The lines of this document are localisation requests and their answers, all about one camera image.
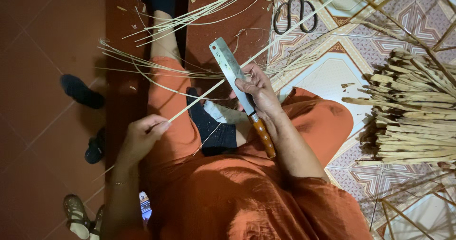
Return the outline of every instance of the leg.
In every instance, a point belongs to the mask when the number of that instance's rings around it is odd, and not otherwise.
[[[164,20],[171,18],[170,15],[162,11],[155,11],[154,17],[163,18]],[[157,25],[162,22],[162,20],[155,20],[154,24]],[[176,38],[174,34],[166,35],[171,31],[170,29],[155,35],[156,38],[164,37],[152,42],[152,62],[183,71],[184,68],[182,65],[174,59],[175,57],[179,57]],[[157,68],[153,68],[152,70],[162,74],[152,78],[158,84],[183,93],[186,92],[187,87],[190,87],[189,78],[172,77],[173,75],[182,74]],[[185,105],[185,96],[151,83],[148,101],[149,114],[159,114],[170,119],[184,109]],[[162,139],[155,144],[151,153],[146,156],[145,163],[148,167],[151,167],[184,158],[192,155],[200,144],[199,132],[190,119],[188,112],[185,112],[172,122],[172,126],[163,135]]]
[[[301,88],[293,90],[282,103],[282,109],[324,167],[328,165],[353,128],[353,118],[347,108]],[[248,143],[239,147],[237,153],[266,158],[263,150],[264,147],[256,133],[250,131]]]

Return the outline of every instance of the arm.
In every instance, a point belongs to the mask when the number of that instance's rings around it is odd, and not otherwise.
[[[149,115],[128,126],[107,185],[108,198],[101,228],[102,239],[115,239],[127,229],[141,229],[138,164],[171,124],[158,115]]]
[[[244,72],[252,75],[249,82],[236,79],[239,90],[253,96],[258,115],[264,120],[277,149],[282,170],[294,177],[315,177],[329,181],[310,146],[291,123],[272,90],[268,77],[255,64],[246,65]]]

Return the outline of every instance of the red floor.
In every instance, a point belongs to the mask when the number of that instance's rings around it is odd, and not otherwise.
[[[103,111],[74,103],[61,74],[104,86],[97,49],[105,0],[0,0],[0,235],[78,239],[65,227],[62,200],[81,197],[90,218],[104,202],[104,164],[84,160]]]

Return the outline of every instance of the forearm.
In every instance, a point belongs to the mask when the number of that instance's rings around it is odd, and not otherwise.
[[[329,181],[320,161],[283,110],[270,116],[266,127],[277,150],[280,167],[294,177]]]
[[[128,169],[116,165],[107,188],[101,238],[111,240],[124,229],[141,228],[138,167]]]

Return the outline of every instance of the scissor handle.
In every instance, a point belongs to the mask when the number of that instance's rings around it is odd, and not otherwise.
[[[286,31],[288,31],[290,28],[291,28],[291,2],[293,0],[288,0],[288,2],[286,3],[282,3],[278,8],[277,8],[277,11],[274,15],[274,23],[273,23],[273,27],[274,27],[274,31],[279,34],[279,35],[282,35],[284,34]],[[307,0],[299,0],[299,4],[300,4],[300,15],[299,15],[299,21],[302,21],[304,19],[304,4],[307,3],[309,4],[309,6],[311,7],[312,11],[315,11],[315,7],[312,5],[312,3],[310,3],[309,1]],[[283,6],[284,5],[287,5],[287,11],[288,11],[288,14],[287,14],[287,27],[286,27],[286,30],[281,32],[279,31],[279,29],[277,28],[277,21],[279,20],[279,15],[283,9]],[[314,24],[313,24],[313,27],[309,30],[305,29],[304,27],[304,24],[301,24],[299,27],[301,28],[301,31],[302,32],[305,32],[305,33],[311,33],[313,31],[315,31],[317,25],[318,25],[318,16],[317,14],[315,13],[313,15],[313,18],[314,18]]]
[[[300,13],[300,16],[299,16],[299,21],[302,21],[304,19],[304,3],[307,3],[309,4],[309,6],[311,7],[312,9],[312,12],[315,11],[315,7],[312,5],[312,3],[310,3],[310,1],[308,0],[299,0],[300,4],[301,4],[301,13]],[[306,30],[304,28],[304,24],[301,24],[299,27],[301,28],[301,31],[302,32],[305,32],[305,33],[311,33],[313,31],[315,31],[317,25],[318,25],[318,16],[316,15],[316,13],[313,15],[314,17],[314,25],[311,29],[309,30]]]
[[[279,15],[282,12],[282,8],[283,8],[284,5],[287,5],[287,11],[288,11],[288,14],[287,14],[287,27],[286,27],[286,30],[284,32],[281,32],[277,28],[277,21],[279,20]],[[272,26],[274,27],[274,31],[277,34],[279,34],[279,35],[284,34],[286,31],[288,31],[291,28],[291,0],[288,0],[288,2],[286,2],[286,3],[282,3],[277,8],[277,10],[275,12],[275,15],[274,15],[274,23],[272,24]]]

